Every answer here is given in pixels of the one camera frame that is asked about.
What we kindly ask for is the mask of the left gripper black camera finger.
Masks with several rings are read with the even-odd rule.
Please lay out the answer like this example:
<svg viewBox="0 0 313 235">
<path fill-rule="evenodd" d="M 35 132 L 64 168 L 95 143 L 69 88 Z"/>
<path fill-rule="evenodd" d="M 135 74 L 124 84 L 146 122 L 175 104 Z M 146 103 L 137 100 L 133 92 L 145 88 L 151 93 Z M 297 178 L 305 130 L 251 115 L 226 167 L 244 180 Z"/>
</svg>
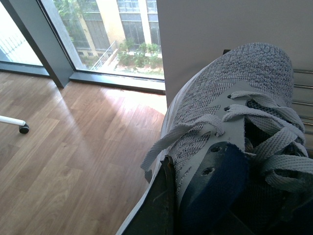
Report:
<svg viewBox="0 0 313 235">
<path fill-rule="evenodd" d="M 150 190 L 123 235 L 173 235 L 175 233 L 175 171 L 170 156 L 165 156 Z"/>
</svg>

